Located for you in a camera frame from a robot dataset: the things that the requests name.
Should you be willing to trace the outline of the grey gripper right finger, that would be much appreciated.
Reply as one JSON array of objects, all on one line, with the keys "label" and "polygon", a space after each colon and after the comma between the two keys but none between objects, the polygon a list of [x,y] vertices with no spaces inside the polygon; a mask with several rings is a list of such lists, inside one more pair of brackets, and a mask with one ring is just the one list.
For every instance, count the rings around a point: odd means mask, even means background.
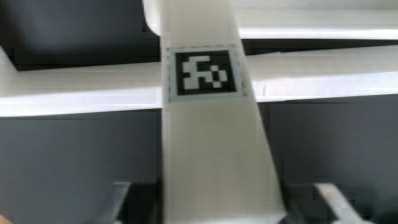
[{"label": "grey gripper right finger", "polygon": [[281,224],[375,224],[332,183],[284,184],[283,196],[288,215]]}]

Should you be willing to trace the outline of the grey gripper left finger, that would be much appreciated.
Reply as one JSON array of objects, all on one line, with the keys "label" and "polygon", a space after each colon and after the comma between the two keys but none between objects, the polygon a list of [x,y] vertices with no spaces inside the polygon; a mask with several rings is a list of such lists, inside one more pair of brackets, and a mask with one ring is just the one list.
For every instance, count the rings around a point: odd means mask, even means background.
[{"label": "grey gripper left finger", "polygon": [[158,186],[116,182],[87,224],[162,224]]}]

